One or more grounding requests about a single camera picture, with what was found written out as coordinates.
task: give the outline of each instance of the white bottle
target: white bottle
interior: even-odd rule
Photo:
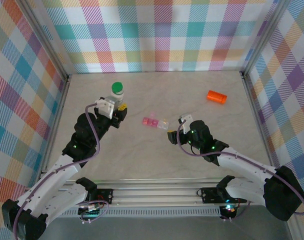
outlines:
[[[112,84],[111,88],[112,90],[110,96],[108,96],[107,98],[115,102],[114,109],[117,109],[123,103],[123,85],[121,82],[117,81]]]

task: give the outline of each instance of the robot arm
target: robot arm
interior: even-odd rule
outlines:
[[[88,116],[100,140],[110,126],[119,128],[127,115],[127,105],[112,96],[101,97],[95,103],[95,115],[89,113]],[[21,239],[39,239],[46,227],[67,209],[85,200],[98,200],[96,185],[86,178],[78,179],[70,189],[53,197],[96,153],[97,140],[85,113],[78,117],[74,129],[75,133],[53,167],[16,201],[8,199],[2,205],[4,225],[12,232],[16,227]]]
[[[244,181],[226,176],[216,187],[217,194],[224,201],[240,198],[256,202],[283,221],[287,221],[301,205],[304,191],[288,167],[275,168],[245,157],[228,144],[214,139],[208,126],[202,120],[193,121],[188,113],[180,116],[178,121],[183,129],[167,133],[172,144],[176,145],[178,141],[180,147],[189,144],[198,149],[200,154],[194,155],[182,148],[188,155],[203,157],[210,163],[231,169],[248,179]]]

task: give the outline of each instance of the plaid wall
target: plaid wall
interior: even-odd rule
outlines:
[[[63,80],[14,0],[0,0],[0,240],[2,203],[32,186]]]
[[[262,34],[265,32],[266,30],[266,27],[268,25],[268,22],[270,21],[271,17],[273,16],[273,14],[275,13],[275,10],[278,6],[278,3],[280,2],[280,0],[273,0],[273,3],[272,5],[270,6],[270,9],[268,10],[266,16],[265,16],[265,19],[259,29],[259,31],[257,32],[257,35],[254,39],[254,42],[250,48],[250,50],[248,51],[247,55],[246,55],[246,58],[245,58],[245,61],[243,63],[243,67],[242,67],[242,70],[247,66],[250,58],[252,57],[252,54],[254,52],[254,50],[256,49],[256,47],[258,46],[259,44],[259,41],[261,39],[261,36]]]
[[[304,189],[304,0],[292,0],[250,78],[273,162]]]
[[[77,73],[240,70],[275,5],[273,0],[30,2],[51,37],[57,36],[57,52]]]
[[[46,20],[44,20],[44,17],[42,17],[42,8],[37,7],[37,2],[35,0],[27,0],[27,3],[33,10],[36,19],[38,20],[39,24],[43,28],[43,31],[44,31],[45,35],[47,36],[47,39],[51,43],[52,48],[53,48],[54,52],[56,53],[57,57],[59,58],[65,72],[69,73],[69,74],[75,74],[76,72],[74,71],[74,67],[71,64],[71,61],[69,61],[69,59],[67,61],[66,58],[64,58],[63,53],[60,50],[60,47],[58,45],[58,42],[55,40],[53,34],[50,32],[48,24],[46,23]]]

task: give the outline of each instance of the orange cup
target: orange cup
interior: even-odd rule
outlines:
[[[228,96],[224,95],[222,93],[210,90],[210,91],[208,91],[206,98],[211,101],[217,102],[219,104],[225,104]]]

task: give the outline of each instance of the marble floor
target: marble floor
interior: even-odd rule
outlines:
[[[128,112],[119,129],[102,138],[101,151],[72,179],[91,180],[222,178],[239,176],[228,169],[184,154],[172,145],[167,131],[142,125],[154,113],[167,119],[169,130],[179,126],[181,114],[203,120],[214,138],[261,163],[269,160],[237,71],[143,72],[73,75],[51,152],[51,167],[70,141],[85,106],[110,94],[122,82]],[[209,90],[226,94],[225,104],[206,99]]]

